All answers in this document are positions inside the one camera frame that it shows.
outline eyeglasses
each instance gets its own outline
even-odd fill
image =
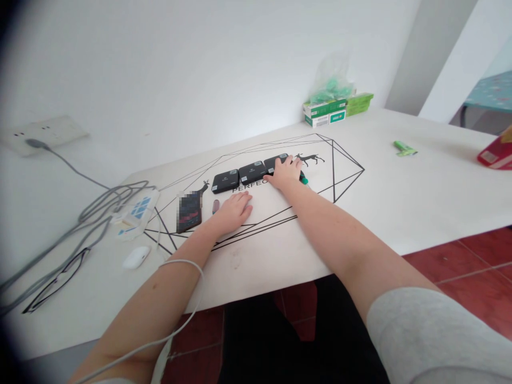
[[[41,305],[43,305],[51,296],[56,294],[62,287],[64,287],[68,281],[77,273],[78,269],[82,265],[82,261],[91,251],[90,248],[83,248],[80,253],[77,253],[67,265],[59,272],[56,277],[51,280],[48,285],[36,296],[34,300],[29,304],[22,313],[32,313]]]

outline blue patterned tablecloth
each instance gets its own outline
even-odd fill
[[[481,79],[464,105],[512,112],[512,71]]]

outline person's left hand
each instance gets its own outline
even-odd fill
[[[249,191],[240,192],[227,199],[222,207],[210,217],[204,226],[219,238],[238,229],[252,212],[252,205],[246,206],[252,196]]]

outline black square device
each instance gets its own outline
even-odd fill
[[[212,192],[215,194],[225,192],[230,189],[238,188],[239,185],[238,170],[219,173],[213,178]]]
[[[279,156],[271,157],[270,159],[266,159],[264,161],[265,167],[267,167],[267,172],[269,175],[274,174],[274,167],[276,166],[276,159],[281,159],[281,164],[285,162],[286,158],[288,157],[288,154],[280,154]]]
[[[260,180],[264,175],[267,174],[267,167],[263,164],[263,162],[255,162],[253,164],[249,164],[243,166],[238,170],[240,173],[240,181],[243,185],[250,184],[255,182],[256,180]]]

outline hand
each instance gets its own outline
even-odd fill
[[[204,224],[219,238],[238,229],[252,212],[252,205],[246,206],[252,196],[249,191],[240,192],[227,199],[222,207]]]
[[[284,163],[281,163],[281,159],[277,158],[274,166],[274,176],[265,175],[263,179],[282,191],[286,186],[299,182],[301,168],[302,160],[298,157],[293,160],[293,156],[290,155]]]

